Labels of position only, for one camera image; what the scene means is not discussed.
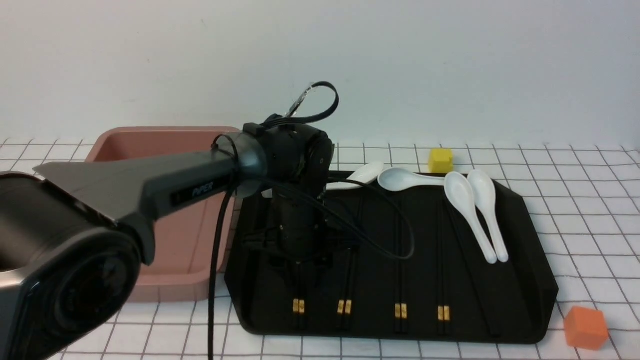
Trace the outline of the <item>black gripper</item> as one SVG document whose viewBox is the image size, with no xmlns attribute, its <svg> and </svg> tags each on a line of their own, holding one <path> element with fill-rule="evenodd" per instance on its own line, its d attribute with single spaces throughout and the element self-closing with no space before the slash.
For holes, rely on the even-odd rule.
<svg viewBox="0 0 640 360">
<path fill-rule="evenodd" d="M 307 264 L 306 284 L 317 289 L 334 255 L 360 247 L 352 231 L 313 205 L 261 194 L 243 200 L 242 253 L 265 259 L 286 287 L 296 285 L 296 264 Z"/>
</svg>

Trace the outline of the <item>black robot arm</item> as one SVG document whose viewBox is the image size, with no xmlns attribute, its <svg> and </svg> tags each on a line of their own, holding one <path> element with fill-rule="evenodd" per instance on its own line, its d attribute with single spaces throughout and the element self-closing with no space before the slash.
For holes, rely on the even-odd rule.
<svg viewBox="0 0 640 360">
<path fill-rule="evenodd" d="M 249 123 L 210 150 L 48 162 L 1 174 L 1 358 L 46 360 L 109 321 L 156 253 L 156 221 L 217 194 L 318 201 L 334 144 L 309 125 Z"/>
</svg>

